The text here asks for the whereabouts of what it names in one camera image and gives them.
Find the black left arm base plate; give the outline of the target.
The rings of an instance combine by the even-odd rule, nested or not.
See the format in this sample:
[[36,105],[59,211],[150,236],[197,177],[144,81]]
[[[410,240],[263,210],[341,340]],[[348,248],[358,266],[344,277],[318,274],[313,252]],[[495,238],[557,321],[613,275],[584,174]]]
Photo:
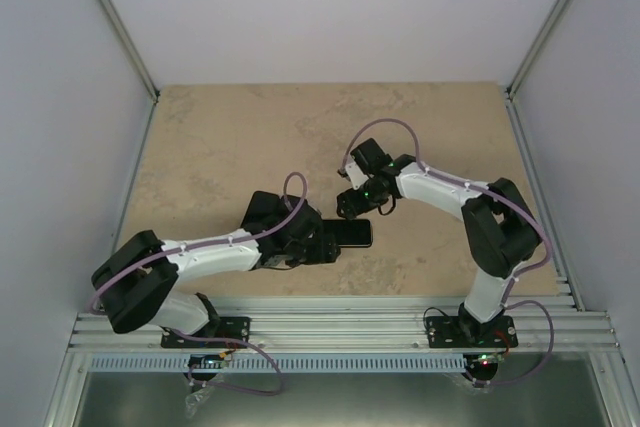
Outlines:
[[251,318],[245,316],[223,316],[217,323],[209,323],[193,333],[199,341],[188,340],[170,329],[163,329],[161,347],[165,349],[204,349],[224,350],[244,349],[240,341],[248,341]]

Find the aluminium side rail right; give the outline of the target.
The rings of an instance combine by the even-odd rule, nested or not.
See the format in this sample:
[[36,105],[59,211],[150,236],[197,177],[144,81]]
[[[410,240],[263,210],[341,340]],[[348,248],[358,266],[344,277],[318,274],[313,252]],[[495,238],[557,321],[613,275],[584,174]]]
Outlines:
[[565,252],[563,238],[558,231],[556,221],[553,217],[551,204],[544,189],[541,176],[542,172],[536,153],[534,152],[533,139],[526,128],[521,108],[511,95],[509,89],[503,88],[502,94],[505,109],[510,119],[516,143],[532,189],[532,194],[538,208],[539,219],[542,226],[545,228],[545,232],[548,235],[553,248],[552,258],[554,266],[557,273],[561,277],[566,278],[566,283],[569,286],[575,308],[579,311],[584,311],[585,305],[580,292],[579,282],[575,278],[575,272],[570,256]]

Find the white-edged black phone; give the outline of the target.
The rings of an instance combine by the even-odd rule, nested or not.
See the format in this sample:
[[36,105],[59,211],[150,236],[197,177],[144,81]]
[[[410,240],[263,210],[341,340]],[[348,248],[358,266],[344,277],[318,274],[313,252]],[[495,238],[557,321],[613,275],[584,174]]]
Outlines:
[[323,228],[342,248],[369,248],[373,244],[373,229],[368,219],[325,219]]

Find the aluminium frame post right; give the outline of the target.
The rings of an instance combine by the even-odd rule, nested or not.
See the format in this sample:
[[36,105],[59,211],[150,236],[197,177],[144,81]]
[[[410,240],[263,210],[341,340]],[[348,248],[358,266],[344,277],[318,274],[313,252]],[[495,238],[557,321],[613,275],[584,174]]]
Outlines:
[[574,0],[555,0],[533,42],[520,62],[511,82],[505,88],[506,97],[513,101],[521,90],[533,67],[559,27]]

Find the aluminium frame post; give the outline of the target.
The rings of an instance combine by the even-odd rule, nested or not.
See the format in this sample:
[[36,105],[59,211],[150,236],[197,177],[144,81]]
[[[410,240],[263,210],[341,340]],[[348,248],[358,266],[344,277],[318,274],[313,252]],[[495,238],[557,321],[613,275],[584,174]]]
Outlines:
[[520,62],[511,82],[505,88],[506,97],[513,101],[521,90],[533,67],[559,27],[574,0],[555,0],[533,42]]
[[111,28],[116,40],[120,44],[127,60],[134,70],[140,83],[143,85],[152,104],[155,105],[159,98],[159,89],[151,78],[148,68],[145,65],[135,43],[128,32],[113,0],[96,0],[99,8],[103,12],[106,21]]

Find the aluminium frame post left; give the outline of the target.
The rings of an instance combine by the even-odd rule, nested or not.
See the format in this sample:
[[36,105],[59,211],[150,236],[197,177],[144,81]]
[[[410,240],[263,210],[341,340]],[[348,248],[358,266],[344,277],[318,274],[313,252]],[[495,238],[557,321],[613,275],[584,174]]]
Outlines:
[[111,28],[116,40],[120,44],[127,60],[134,70],[140,83],[143,85],[152,104],[155,105],[159,98],[159,89],[151,78],[148,68],[145,65],[135,43],[128,32],[113,0],[96,0],[99,8],[103,12],[106,21]]

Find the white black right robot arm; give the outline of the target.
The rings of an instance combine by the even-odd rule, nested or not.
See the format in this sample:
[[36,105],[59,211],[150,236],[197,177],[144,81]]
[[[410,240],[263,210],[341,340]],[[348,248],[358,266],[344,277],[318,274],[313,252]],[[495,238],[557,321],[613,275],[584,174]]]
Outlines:
[[392,158],[372,138],[346,154],[339,175],[351,188],[337,196],[337,214],[352,220],[400,199],[420,201],[462,221],[478,271],[459,308],[459,334],[481,346],[495,334],[514,271],[529,260],[543,238],[516,185],[500,178],[472,182],[439,171],[417,157]]

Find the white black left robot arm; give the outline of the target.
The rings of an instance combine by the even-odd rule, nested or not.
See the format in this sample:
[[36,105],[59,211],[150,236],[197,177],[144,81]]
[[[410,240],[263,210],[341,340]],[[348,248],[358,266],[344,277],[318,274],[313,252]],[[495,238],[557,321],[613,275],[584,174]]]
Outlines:
[[331,264],[340,254],[335,235],[307,201],[257,191],[239,229],[191,241],[140,231],[93,273],[91,283],[115,333],[156,325],[207,346],[219,333],[215,310],[205,295],[181,293],[179,286],[221,273]]

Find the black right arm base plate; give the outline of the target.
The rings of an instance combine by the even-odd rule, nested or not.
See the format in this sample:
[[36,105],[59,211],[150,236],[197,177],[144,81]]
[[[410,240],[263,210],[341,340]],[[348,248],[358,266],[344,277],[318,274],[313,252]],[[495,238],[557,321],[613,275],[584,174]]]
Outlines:
[[427,308],[423,327],[433,349],[517,347],[519,341],[513,318],[500,312],[487,323],[479,323],[468,314],[449,315],[436,307]]

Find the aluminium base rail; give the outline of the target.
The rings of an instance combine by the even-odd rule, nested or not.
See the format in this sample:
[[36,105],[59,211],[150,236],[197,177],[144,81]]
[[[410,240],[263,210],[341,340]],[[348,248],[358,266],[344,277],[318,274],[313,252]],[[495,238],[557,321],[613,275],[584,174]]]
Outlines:
[[[426,352],[425,311],[456,313],[458,297],[217,297],[218,312],[247,316],[250,341],[270,353]],[[518,352],[619,349],[608,314],[579,310],[569,295],[543,296],[511,313]]]

